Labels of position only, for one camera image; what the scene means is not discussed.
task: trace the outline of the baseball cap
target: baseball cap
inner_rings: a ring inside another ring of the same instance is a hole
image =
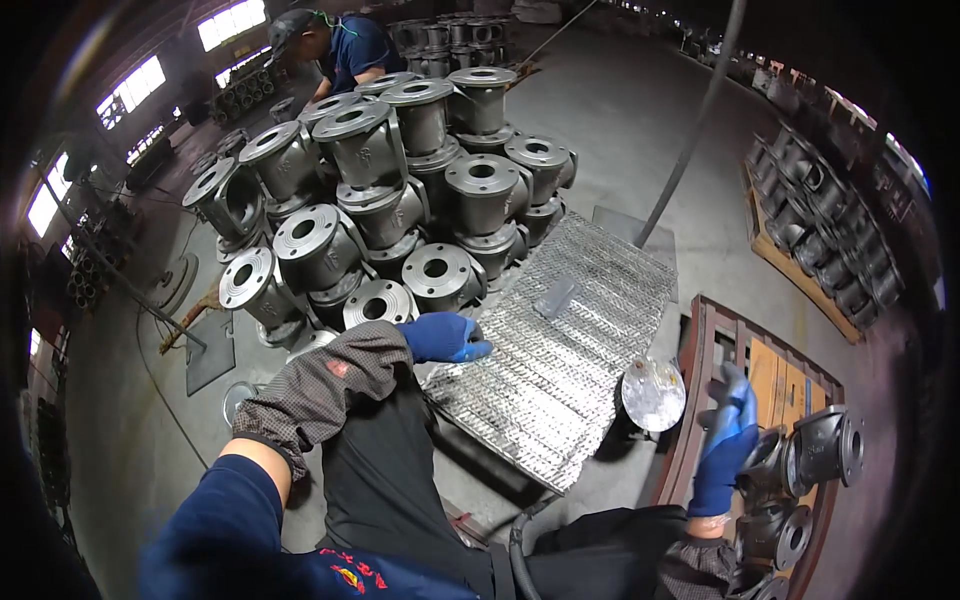
[[[264,66],[280,60],[287,46],[310,27],[310,23],[317,15],[319,15],[318,12],[309,9],[295,9],[274,19],[267,30],[267,41],[273,48],[273,52]]]

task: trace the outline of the worker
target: worker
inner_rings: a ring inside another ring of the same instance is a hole
[[[428,313],[360,324],[287,364],[239,406],[233,439],[140,562],[144,598],[522,598],[502,546],[467,547],[433,483],[429,413],[412,374],[493,351],[476,322]],[[756,445],[756,397],[728,365],[684,514],[676,506],[583,516],[537,540],[527,565],[544,600],[724,597],[721,538],[733,478]],[[291,484],[322,444],[326,535],[280,545]]]
[[[394,41],[362,16],[296,9],[271,23],[267,38],[273,48],[271,61],[314,60],[320,67],[324,80],[311,103],[404,68]]]

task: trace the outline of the work glove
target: work glove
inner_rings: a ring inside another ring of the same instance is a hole
[[[759,438],[754,389],[735,364],[725,362],[721,371],[726,383],[716,390],[717,410],[693,479],[688,516],[719,516],[730,510],[736,474]]]
[[[456,313],[426,313],[396,328],[406,338],[415,363],[467,363],[493,352],[477,322]]]

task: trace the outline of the metal mesh grate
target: metal mesh grate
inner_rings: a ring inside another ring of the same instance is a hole
[[[550,323],[534,302],[561,276],[582,291]],[[441,365],[423,389],[470,435],[563,493],[603,440],[617,378],[653,342],[676,278],[571,211],[480,316],[493,355]]]

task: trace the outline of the arm sleeve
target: arm sleeve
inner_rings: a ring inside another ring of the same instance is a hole
[[[375,66],[386,68],[390,61],[387,35],[371,21],[366,19],[358,21],[354,20],[349,24],[350,28],[357,33],[356,39],[350,44],[348,54],[351,77],[356,77]]]
[[[218,458],[141,556],[140,597],[230,597],[241,586],[242,597],[256,597],[251,586],[282,584],[282,519],[263,468],[245,456]]]
[[[663,555],[656,600],[723,600],[736,567],[727,540],[701,540],[684,534]]]
[[[277,450],[296,481],[306,473],[303,453],[340,431],[355,397],[382,400],[396,386],[396,370],[412,368],[413,356],[396,327],[360,324],[290,361],[262,394],[245,400],[233,419],[233,437]]]

